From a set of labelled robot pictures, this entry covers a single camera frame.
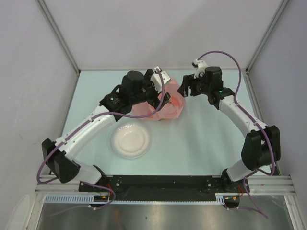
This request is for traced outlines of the pink plastic bag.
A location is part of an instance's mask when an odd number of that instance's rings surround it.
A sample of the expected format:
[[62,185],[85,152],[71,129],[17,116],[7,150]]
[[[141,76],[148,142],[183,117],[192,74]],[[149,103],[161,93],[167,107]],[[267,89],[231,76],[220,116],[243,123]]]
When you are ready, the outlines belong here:
[[[161,121],[179,118],[186,101],[184,97],[177,92],[179,84],[171,77],[171,82],[165,86],[165,92],[170,94],[170,101],[163,106],[163,108],[152,116],[143,118],[148,121]],[[154,108],[147,102],[143,102],[132,107],[132,114],[134,116],[147,115],[154,111]]]

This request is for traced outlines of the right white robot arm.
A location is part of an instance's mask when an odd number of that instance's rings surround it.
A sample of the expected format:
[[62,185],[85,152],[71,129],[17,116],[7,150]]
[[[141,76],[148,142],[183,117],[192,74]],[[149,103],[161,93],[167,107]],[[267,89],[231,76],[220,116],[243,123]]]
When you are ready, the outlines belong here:
[[209,104],[225,114],[245,138],[240,160],[222,172],[221,186],[226,192],[233,192],[243,179],[257,172],[274,175],[281,158],[278,127],[258,120],[239,103],[236,93],[224,86],[220,67],[205,67],[183,76],[177,91],[183,97],[206,95]]

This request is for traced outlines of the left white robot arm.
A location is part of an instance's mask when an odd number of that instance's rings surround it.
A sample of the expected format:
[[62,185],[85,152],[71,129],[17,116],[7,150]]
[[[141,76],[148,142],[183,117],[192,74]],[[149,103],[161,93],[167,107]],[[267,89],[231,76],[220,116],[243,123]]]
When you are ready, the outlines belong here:
[[165,92],[170,82],[170,76],[159,67],[148,69],[144,74],[134,70],[127,72],[121,84],[115,86],[81,124],[56,140],[47,138],[42,142],[43,165],[63,184],[77,179],[89,183],[97,192],[102,191],[106,186],[102,171],[95,165],[78,162],[77,154],[99,132],[122,117],[130,118],[134,105],[147,102],[155,112],[162,109],[170,101],[170,94]]

